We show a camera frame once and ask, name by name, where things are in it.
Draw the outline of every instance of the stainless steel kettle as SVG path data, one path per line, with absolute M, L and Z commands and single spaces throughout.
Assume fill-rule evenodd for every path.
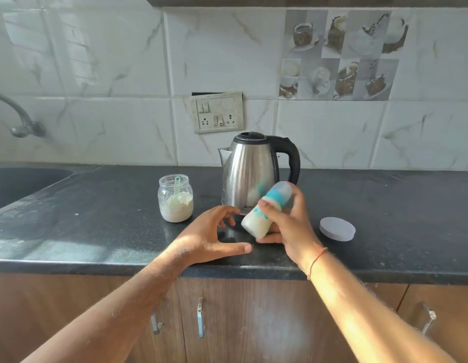
M 289 156 L 288 181 L 296 184 L 300 171 L 297 147 L 287 137 L 265 136 L 256 132 L 238 134 L 230 147 L 219 150 L 224 168 L 222 176 L 222 204 L 231 205 L 246 215 L 261 197 L 279 182 L 276 153 Z

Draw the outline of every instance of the kettle lid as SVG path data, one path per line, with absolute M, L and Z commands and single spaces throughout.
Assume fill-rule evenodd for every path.
M 248 133 L 238 134 L 234 140 L 237 144 L 246 144 L 246 145 L 261 145 L 267 144 L 266 136 L 255 131 L 250 131 Z

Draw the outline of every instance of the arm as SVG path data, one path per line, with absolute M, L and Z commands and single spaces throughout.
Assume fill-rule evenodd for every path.
M 201 214 L 148 266 L 27 357 L 24 363 L 122 363 L 153 310 L 189 265 L 249 253 L 247 243 L 223 244 L 217 226 L 234 225 L 239 210 L 218 206 Z
M 294 185 L 293 194 L 295 201 L 289 215 L 266 201 L 259 202 L 262 211 L 276 223 L 273 227 L 276 233 L 257 241 L 283 243 L 288 256 L 305 274 L 310 274 L 311 282 L 358 361 L 454 362 L 380 302 L 333 255 L 325 252 L 313 264 L 323 246 L 310 225 L 303 194 Z

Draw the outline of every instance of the wall outlet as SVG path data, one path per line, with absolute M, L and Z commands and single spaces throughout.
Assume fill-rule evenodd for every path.
M 192 96 L 190 108 L 196 134 L 244 129 L 241 92 Z

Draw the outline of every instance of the kettle handle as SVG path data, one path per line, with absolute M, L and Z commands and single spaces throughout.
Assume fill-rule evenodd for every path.
M 273 152 L 288 154 L 290 164 L 290 176 L 288 177 L 288 181 L 296 185 L 301 168 L 298 148 L 287 137 L 267 135 L 266 139 L 269 145 L 271 145 Z

